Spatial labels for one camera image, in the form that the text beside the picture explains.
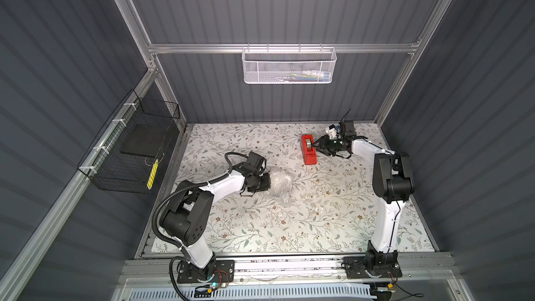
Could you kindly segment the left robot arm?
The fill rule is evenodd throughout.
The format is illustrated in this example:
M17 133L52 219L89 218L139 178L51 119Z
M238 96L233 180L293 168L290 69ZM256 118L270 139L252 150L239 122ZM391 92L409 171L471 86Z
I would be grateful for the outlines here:
M228 152L224 159L227 172L202 183L181 182L158 204L151 218L156 238L176 246L188 263L202 270L215 260L204 236L213 204L235 193L254 196L270 189L265 157Z

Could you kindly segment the clear bubble wrap sheet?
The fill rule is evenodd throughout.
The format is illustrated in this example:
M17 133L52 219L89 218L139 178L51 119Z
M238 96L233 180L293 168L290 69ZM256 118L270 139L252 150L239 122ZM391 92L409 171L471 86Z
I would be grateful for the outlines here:
M270 188L267 196L277 203L288 206L292 201L294 189L294 176L287 169L271 167L269 169Z

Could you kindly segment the red tape dispenser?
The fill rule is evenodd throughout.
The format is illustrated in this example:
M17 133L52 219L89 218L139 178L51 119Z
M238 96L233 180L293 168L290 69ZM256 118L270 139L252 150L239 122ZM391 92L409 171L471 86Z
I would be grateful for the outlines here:
M316 149L313 147L313 143L314 140L312 135L302 135L301 146L305 165L317 164L317 154Z

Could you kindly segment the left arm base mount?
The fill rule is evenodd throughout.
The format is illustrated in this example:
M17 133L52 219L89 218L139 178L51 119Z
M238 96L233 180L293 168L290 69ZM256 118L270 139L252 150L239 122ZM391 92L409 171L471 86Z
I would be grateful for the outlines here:
M176 268L176 280L180 284L228 283L234 280L235 261L215 260L205 268L192 263L182 262Z

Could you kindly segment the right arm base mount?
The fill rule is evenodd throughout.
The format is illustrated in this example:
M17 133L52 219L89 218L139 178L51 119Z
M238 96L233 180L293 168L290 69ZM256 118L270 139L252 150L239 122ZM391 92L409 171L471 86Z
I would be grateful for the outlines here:
M401 278L403 276L400 265L392 256L372 259L366 256L345 256L341 268L348 279L364 278Z

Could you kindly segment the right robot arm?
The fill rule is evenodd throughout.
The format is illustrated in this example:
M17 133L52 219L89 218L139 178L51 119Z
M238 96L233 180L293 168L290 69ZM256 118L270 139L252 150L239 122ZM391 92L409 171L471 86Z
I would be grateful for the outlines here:
M368 243L364 265L376 267L397 264L397 234L402 211L415 191L410 156L383 148L355 132L354 122L341 120L330 125L318 139L303 139L305 151L327 157L362 158L372 166L372 189L379 199L376 228Z

